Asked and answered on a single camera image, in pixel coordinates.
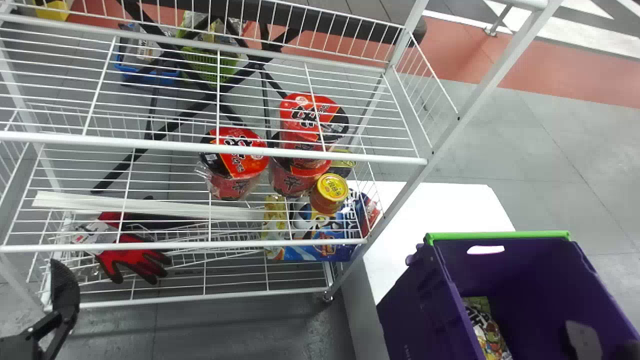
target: red noodle cup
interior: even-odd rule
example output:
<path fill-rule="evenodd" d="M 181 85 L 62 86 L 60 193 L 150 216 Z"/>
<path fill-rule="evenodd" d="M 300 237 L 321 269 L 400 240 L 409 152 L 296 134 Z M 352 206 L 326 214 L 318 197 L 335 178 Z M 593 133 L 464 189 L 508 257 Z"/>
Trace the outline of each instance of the red noodle cup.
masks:
<path fill-rule="evenodd" d="M 316 120 L 317 115 L 322 130 Z M 333 100 L 323 95 L 292 93 L 280 103 L 280 143 L 283 149 L 323 151 L 322 140 L 327 151 L 349 130 L 349 119 L 344 110 Z M 324 161 L 313 159 L 294 159 L 297 167 L 315 168 Z"/>
<path fill-rule="evenodd" d="M 216 143 L 216 130 L 210 130 L 201 142 Z M 220 145 L 267 147 L 263 139 L 243 127 L 220 127 Z M 243 199 L 259 182 L 269 163 L 268 156 L 213 152 L 200 153 L 200 160 L 211 172 L 211 195 L 220 200 Z"/>
<path fill-rule="evenodd" d="M 271 158 L 269 161 L 269 183 L 280 195 L 301 197 L 313 187 L 331 166 L 331 160 L 317 168 L 299 168 L 292 165 L 288 158 Z"/>

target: purple plastic bin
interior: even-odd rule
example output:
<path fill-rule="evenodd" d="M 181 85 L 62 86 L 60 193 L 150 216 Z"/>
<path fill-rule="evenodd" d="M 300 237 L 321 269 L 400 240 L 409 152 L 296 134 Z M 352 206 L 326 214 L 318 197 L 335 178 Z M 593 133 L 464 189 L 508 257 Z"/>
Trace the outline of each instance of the purple plastic bin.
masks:
<path fill-rule="evenodd" d="M 503 245 L 469 255 L 473 245 Z M 580 247 L 566 238 L 433 241 L 378 304 L 391 360 L 484 360 L 462 297 L 487 296 L 515 360 L 569 359 L 566 320 L 595 329 L 603 360 L 640 340 Z"/>

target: green basket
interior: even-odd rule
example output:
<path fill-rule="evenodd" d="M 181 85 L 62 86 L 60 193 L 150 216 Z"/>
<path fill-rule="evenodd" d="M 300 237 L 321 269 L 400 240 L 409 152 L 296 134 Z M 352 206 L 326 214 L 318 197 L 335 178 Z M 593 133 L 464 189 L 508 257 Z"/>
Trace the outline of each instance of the green basket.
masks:
<path fill-rule="evenodd" d="M 218 57 L 216 53 L 197 49 L 195 47 L 185 46 L 182 51 L 188 54 L 182 54 L 185 60 L 191 61 L 193 70 L 199 71 L 198 75 L 204 80 L 211 83 L 218 82 Z M 220 52 L 220 83 L 224 83 L 236 72 L 236 64 L 238 63 L 238 54 Z"/>

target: work glove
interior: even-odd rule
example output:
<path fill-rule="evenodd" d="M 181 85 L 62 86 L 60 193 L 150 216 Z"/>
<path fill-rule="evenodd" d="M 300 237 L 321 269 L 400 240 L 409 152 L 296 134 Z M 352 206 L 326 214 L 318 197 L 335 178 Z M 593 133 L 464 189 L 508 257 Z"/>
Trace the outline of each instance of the work glove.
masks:
<path fill-rule="evenodd" d="M 120 228 L 120 213 L 102 213 L 98 220 Z M 121 234 L 120 243 L 147 242 L 141 236 L 135 234 Z M 157 284 L 158 277 L 166 277 L 167 272 L 162 265 L 171 265 L 171 259 L 159 250 L 106 250 L 95 255 L 104 273 L 116 284 L 122 284 L 123 277 L 117 265 L 125 266 L 142 277 L 151 285 Z"/>

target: noodle cup lid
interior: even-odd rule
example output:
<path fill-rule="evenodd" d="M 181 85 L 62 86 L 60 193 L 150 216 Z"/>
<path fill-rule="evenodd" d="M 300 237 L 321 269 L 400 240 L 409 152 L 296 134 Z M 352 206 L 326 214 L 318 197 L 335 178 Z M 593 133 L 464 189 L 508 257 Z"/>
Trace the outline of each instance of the noodle cup lid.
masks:
<path fill-rule="evenodd" d="M 202 137 L 203 143 L 216 143 L 216 129 Z M 243 127 L 220 127 L 220 145 L 267 147 L 256 133 Z M 212 172 L 229 179 L 246 179 L 259 175 L 269 164 L 263 155 L 219 154 L 203 152 L 200 159 Z"/>
<path fill-rule="evenodd" d="M 329 201 L 342 202 L 347 198 L 349 186 L 342 176 L 327 173 L 318 179 L 316 190 L 322 197 Z"/>
<path fill-rule="evenodd" d="M 308 142 L 320 141 L 316 112 L 320 118 L 325 142 L 340 140 L 349 130 L 349 119 L 346 113 L 333 100 L 323 95 L 312 97 L 311 94 L 294 92 L 280 103 L 280 119 L 282 129 L 299 131 L 298 136 Z"/>

